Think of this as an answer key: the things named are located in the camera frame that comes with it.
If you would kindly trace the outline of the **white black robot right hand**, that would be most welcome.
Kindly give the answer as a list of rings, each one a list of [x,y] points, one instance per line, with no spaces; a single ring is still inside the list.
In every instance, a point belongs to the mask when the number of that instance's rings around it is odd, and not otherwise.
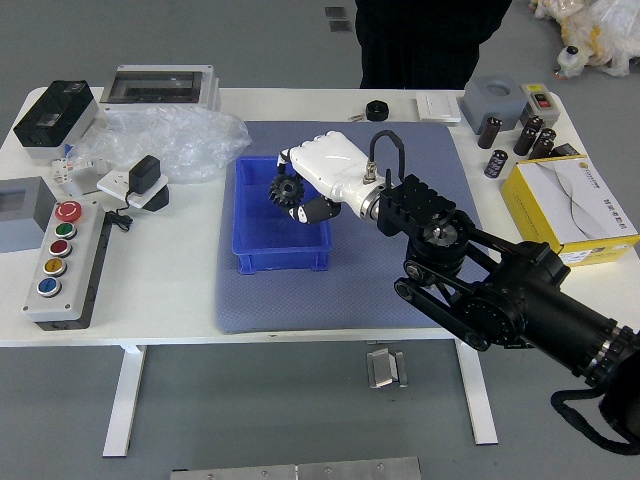
[[[337,216],[343,204],[368,222],[378,218],[385,181],[377,164],[342,133],[330,131],[283,150],[269,198],[291,218],[314,224]]]

